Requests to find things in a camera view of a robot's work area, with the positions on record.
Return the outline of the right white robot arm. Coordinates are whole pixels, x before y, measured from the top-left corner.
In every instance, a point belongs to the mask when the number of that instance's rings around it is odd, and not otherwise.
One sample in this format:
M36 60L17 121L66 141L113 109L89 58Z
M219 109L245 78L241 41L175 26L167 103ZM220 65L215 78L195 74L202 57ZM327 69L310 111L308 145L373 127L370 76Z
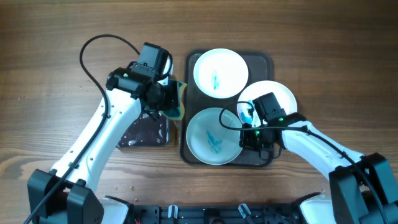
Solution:
M352 151L298 113L251 121L243 118L245 145L276 142L328 179L330 197L319 194L299 204L307 223L397 223L397 182L384 156Z

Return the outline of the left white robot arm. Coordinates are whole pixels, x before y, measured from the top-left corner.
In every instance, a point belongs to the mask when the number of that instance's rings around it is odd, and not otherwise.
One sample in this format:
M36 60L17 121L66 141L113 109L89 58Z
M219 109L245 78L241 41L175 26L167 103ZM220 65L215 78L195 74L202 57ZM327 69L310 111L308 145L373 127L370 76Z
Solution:
M132 223L134 205L96 195L101 173L125 130L147 113L159 117L179 108L183 85L170 80L173 67L117 68L102 91L93 117L50 171L28 180L31 214L26 223Z

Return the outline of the green yellow sponge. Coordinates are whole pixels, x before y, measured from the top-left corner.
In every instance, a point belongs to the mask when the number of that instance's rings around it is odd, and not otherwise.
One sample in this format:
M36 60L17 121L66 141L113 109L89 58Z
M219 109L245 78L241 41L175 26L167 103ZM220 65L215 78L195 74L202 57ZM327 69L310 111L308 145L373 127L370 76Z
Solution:
M166 90L166 109L161 113L171 120L182 120L185 115L183 104L183 94L187 84L178 80L169 80L165 86Z

